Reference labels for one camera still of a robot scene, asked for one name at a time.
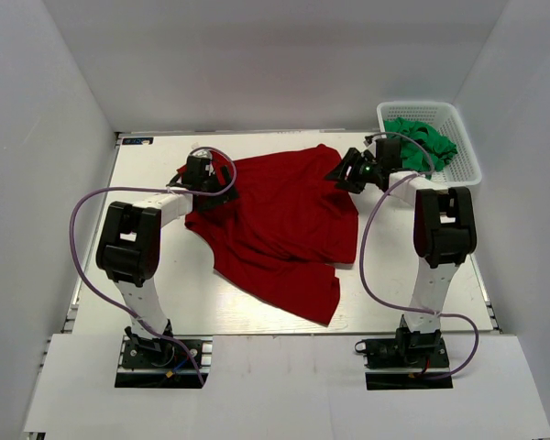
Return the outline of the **red t-shirt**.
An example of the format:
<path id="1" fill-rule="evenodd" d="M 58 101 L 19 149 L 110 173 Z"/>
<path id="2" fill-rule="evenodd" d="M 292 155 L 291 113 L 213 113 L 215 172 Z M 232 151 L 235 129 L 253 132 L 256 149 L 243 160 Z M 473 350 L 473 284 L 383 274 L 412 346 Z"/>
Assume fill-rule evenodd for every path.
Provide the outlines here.
<path id="1" fill-rule="evenodd" d="M 353 264 L 358 244 L 358 209 L 326 179 L 340 160 L 325 144 L 239 159 L 238 197 L 188 214 L 185 226 L 239 289 L 329 325 L 341 296 L 335 265 Z"/>

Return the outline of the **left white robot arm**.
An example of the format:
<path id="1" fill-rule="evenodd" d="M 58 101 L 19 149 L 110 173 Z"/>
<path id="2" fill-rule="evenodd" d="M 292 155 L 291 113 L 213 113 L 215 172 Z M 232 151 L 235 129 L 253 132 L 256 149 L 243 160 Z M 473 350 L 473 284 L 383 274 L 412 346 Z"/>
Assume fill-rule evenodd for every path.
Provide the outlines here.
<path id="1" fill-rule="evenodd" d="M 157 366 L 170 363 L 175 343 L 154 281 L 160 264 L 162 228 L 186 215 L 220 207 L 237 198 L 237 173 L 228 165 L 195 159 L 168 187 L 137 203 L 112 202 L 96 249 L 96 266 L 120 292 L 120 308 L 131 317 L 129 334 L 147 340 L 144 355 Z"/>

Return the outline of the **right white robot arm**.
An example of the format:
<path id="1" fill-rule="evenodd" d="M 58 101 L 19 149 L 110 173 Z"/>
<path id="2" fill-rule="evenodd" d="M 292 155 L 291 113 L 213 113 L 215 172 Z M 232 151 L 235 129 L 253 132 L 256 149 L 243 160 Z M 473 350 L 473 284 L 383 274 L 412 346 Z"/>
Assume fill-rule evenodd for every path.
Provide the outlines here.
<path id="1" fill-rule="evenodd" d="M 340 162 L 325 175 L 335 187 L 359 194 L 368 184 L 382 195 L 370 213 L 358 252 L 358 270 L 367 294 L 381 305 L 402 312 L 401 326 L 408 335 L 395 343 L 397 358 L 414 366 L 426 358 L 429 346 L 424 336 L 436 336 L 450 283 L 459 267 L 477 246 L 477 232 L 470 190 L 448 187 L 428 180 L 419 171 L 397 165 L 395 153 L 374 156 L 350 148 Z M 365 247 L 369 230 L 382 203 L 390 196 L 414 210 L 412 241 L 419 258 L 416 281 L 408 306 L 382 300 L 365 278 Z"/>

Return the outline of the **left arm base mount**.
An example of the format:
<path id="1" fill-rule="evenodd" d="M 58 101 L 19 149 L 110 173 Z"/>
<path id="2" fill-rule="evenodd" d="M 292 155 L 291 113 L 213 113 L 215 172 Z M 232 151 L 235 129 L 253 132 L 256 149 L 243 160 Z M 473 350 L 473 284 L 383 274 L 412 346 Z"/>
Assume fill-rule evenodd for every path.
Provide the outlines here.
<path id="1" fill-rule="evenodd" d="M 186 337 L 183 346 L 163 339 L 144 339 L 125 329 L 118 357 L 117 389 L 199 390 L 203 387 L 193 365 L 195 360 L 203 381 L 211 367 L 213 338 Z"/>

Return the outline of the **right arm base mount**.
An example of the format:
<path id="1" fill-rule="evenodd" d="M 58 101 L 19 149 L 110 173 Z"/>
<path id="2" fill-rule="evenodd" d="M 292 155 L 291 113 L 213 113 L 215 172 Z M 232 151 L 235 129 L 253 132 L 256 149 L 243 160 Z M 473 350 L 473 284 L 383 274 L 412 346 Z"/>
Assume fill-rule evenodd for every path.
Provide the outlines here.
<path id="1" fill-rule="evenodd" d="M 368 391 L 448 390 L 453 387 L 442 333 L 400 327 L 393 337 L 362 339 L 355 352 L 365 360 Z"/>

